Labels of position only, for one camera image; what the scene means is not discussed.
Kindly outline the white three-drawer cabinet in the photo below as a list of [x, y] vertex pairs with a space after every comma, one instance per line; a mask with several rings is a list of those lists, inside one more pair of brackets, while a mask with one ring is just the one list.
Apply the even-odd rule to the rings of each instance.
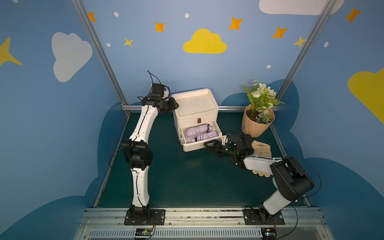
[[[224, 137], [217, 123], [219, 106], [210, 89], [173, 94], [172, 97], [179, 104], [179, 107], [174, 110], [173, 116], [178, 138], [185, 152], [203, 149], [204, 143], [209, 141], [223, 142]], [[202, 124], [211, 125], [214, 128], [213, 131], [216, 131], [219, 136], [199, 142], [186, 143], [186, 129]]]

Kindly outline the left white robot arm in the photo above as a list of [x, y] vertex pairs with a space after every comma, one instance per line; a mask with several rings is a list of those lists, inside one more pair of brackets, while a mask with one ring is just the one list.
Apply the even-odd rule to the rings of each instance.
[[159, 113], [176, 110], [179, 104], [170, 96], [169, 87], [152, 84], [151, 92], [141, 100], [141, 114], [135, 130], [127, 141], [122, 142], [124, 157], [133, 178], [133, 201], [127, 211], [124, 225], [147, 225], [155, 223], [150, 206], [148, 173], [153, 161], [153, 152], [148, 144], [153, 123]]

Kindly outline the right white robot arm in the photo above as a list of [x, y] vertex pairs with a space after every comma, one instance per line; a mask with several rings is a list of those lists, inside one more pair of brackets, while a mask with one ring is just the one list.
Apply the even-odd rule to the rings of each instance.
[[253, 138], [231, 135], [223, 142], [219, 140], [204, 143], [205, 147], [218, 157], [229, 157], [236, 166], [271, 175], [277, 190], [258, 209], [243, 210], [247, 225], [283, 225], [281, 210], [295, 202], [302, 195], [315, 187], [314, 181], [293, 156], [284, 158], [267, 158], [254, 154]]

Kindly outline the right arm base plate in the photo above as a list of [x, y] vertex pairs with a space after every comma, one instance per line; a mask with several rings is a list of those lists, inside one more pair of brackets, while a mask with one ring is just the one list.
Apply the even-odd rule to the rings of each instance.
[[263, 209], [244, 208], [243, 217], [246, 225], [285, 225], [281, 211], [270, 215]]

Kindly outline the lilac umbrella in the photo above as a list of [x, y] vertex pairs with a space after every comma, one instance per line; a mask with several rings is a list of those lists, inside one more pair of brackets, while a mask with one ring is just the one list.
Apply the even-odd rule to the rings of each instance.
[[209, 124], [202, 124], [202, 125], [199, 125], [199, 126], [194, 126], [194, 127], [190, 127], [188, 129], [186, 129], [185, 137], [187, 139], [195, 138], [195, 137], [197, 137], [199, 135], [211, 132], [213, 130], [214, 130], [214, 128], [211, 125], [209, 125]]
[[212, 138], [215, 138], [218, 136], [219, 136], [219, 134], [216, 131], [211, 131], [211, 132], [207, 132], [207, 133], [198, 135], [196, 137], [192, 137], [190, 139], [186, 139], [186, 143], [189, 144], [189, 143], [199, 142], [199, 141], [203, 141], [203, 140], [207, 140], [207, 139], [212, 139]]

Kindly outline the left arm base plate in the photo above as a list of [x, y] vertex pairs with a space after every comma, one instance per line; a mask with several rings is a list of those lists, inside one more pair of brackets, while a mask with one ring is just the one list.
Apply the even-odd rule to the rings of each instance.
[[166, 210], [164, 209], [130, 209], [127, 211], [124, 225], [125, 226], [163, 226], [165, 224]]

